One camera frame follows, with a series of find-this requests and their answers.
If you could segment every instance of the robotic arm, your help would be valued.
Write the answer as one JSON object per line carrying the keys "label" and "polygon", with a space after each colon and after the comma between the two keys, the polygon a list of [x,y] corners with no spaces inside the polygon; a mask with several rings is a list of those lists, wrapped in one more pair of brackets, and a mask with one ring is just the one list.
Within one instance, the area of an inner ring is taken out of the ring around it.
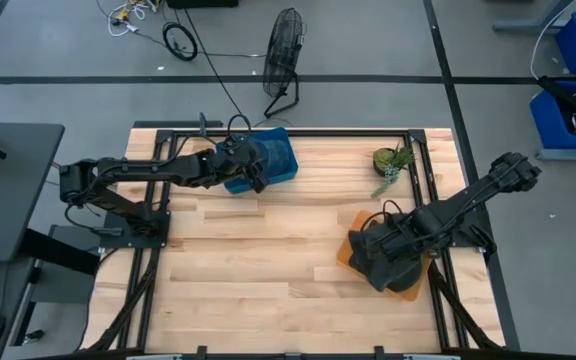
{"label": "robotic arm", "polygon": [[209,188],[244,177],[260,193],[268,185],[263,160],[262,145],[241,135],[231,135],[217,151],[208,149],[166,161],[87,159],[61,167],[60,198],[70,206],[95,205],[124,218],[135,235],[152,237],[162,225],[152,205],[134,203],[108,186],[128,181],[170,181],[177,186]]}
{"label": "robotic arm", "polygon": [[449,199],[421,206],[410,214],[386,213],[383,223],[351,231],[350,266],[379,291],[404,291],[422,276],[423,254],[449,246],[457,232],[481,236],[476,228],[461,228],[471,211],[498,193],[532,189],[540,173],[523,155],[506,153],[492,163],[488,175]]}

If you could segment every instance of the wooden tabletop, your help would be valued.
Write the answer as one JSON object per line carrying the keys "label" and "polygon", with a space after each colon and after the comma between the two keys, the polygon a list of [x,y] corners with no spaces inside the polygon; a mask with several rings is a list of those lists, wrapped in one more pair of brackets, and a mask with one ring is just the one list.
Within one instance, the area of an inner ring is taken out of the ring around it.
{"label": "wooden tabletop", "polygon": [[[150,159],[156,132],[132,130],[126,156]],[[426,135],[444,199],[464,187],[459,157],[450,129],[426,129]],[[379,185],[372,152],[398,141],[293,137],[297,177],[262,194],[173,186],[170,239],[159,262],[147,352],[192,353],[199,345],[210,353],[370,353],[377,345],[391,353],[439,351],[427,279],[418,299],[407,302],[375,291],[335,263],[358,211],[379,211],[388,199],[404,211],[414,208],[409,176],[380,199],[370,198]],[[182,153],[208,146],[191,139]],[[118,192],[139,201],[145,187],[124,183]],[[120,250],[100,269],[84,347],[123,305],[132,253]],[[488,336],[503,343],[483,257],[474,249],[452,249],[451,255],[461,301]],[[444,301],[456,346],[449,309]]]}

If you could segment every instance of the orange object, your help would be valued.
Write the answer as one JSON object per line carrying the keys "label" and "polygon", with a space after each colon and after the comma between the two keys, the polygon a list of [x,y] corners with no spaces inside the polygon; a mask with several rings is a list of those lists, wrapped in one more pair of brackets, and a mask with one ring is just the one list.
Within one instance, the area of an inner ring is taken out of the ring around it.
{"label": "orange object", "polygon": [[[372,215],[372,213],[366,211],[366,210],[361,210],[358,214],[357,217],[355,217],[355,221],[353,221],[352,225],[350,226],[350,229],[348,229],[348,231],[359,231],[361,230],[361,225],[363,225],[363,223],[366,221],[366,219],[368,219],[370,217],[370,215]],[[350,245],[350,238],[348,236],[346,236],[346,239],[344,240],[344,242],[341,243],[341,247],[339,248],[339,251],[337,251],[337,263],[339,265],[341,265],[342,267],[353,271],[354,273],[358,274],[359,276],[366,278],[364,276],[364,274],[360,273],[359,271],[355,270],[352,266],[350,266],[350,257],[352,256],[352,247]],[[415,283],[415,285],[413,285],[412,287],[410,287],[408,290],[402,291],[402,292],[394,292],[390,289],[386,289],[386,291],[396,294],[397,296],[401,297],[402,299],[406,300],[406,301],[415,301],[417,299],[417,296],[419,295],[419,290],[421,289],[421,283],[422,280],[424,279],[424,276],[426,276],[426,274],[428,274],[428,268],[430,267],[430,258],[427,255],[424,255],[423,257],[423,271],[422,271],[422,276],[419,278],[419,280]]]}

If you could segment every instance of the gray floor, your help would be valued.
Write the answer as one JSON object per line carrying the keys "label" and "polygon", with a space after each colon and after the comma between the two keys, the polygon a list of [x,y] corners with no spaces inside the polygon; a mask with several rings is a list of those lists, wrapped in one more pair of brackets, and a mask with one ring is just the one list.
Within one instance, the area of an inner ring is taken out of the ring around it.
{"label": "gray floor", "polygon": [[[118,0],[100,0],[106,9]],[[276,14],[295,6],[308,23],[301,74],[437,76],[441,72],[419,0],[241,0],[236,9],[192,10],[209,51],[263,53]],[[547,0],[434,0],[454,76],[529,76],[534,36],[491,31],[496,19],[530,18]],[[159,38],[163,19],[137,25]],[[259,59],[215,59],[220,73],[259,74]],[[556,43],[547,37],[540,74],[561,74]],[[0,76],[210,75],[134,36],[111,38],[93,0],[10,0],[0,18]],[[228,84],[253,120],[268,103],[259,84]],[[539,91],[528,85],[460,85],[457,93],[480,174],[506,151],[533,155],[540,146],[529,110]],[[281,115],[295,126],[452,127],[443,85],[305,83],[300,104]],[[66,126],[57,161],[119,157],[137,120],[194,120],[203,111],[224,120],[234,113],[217,84],[0,85],[0,121]],[[489,206],[510,305],[523,350],[576,354],[576,163],[539,163],[539,185],[500,196]],[[50,180],[57,180],[51,173]],[[65,224],[57,189],[46,185],[31,226]],[[79,221],[99,224],[89,212]],[[8,351],[10,359],[72,350],[84,324],[82,305],[44,305],[31,329],[43,341]]]}

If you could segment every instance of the potted plant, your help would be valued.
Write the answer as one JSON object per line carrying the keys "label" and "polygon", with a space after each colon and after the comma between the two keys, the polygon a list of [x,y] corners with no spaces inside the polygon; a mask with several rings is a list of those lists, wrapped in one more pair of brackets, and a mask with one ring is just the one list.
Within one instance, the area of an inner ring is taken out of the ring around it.
{"label": "potted plant", "polygon": [[397,182],[399,172],[415,161],[415,154],[408,149],[381,148],[372,154],[372,166],[384,178],[383,183],[370,195],[372,198],[381,196],[390,185]]}

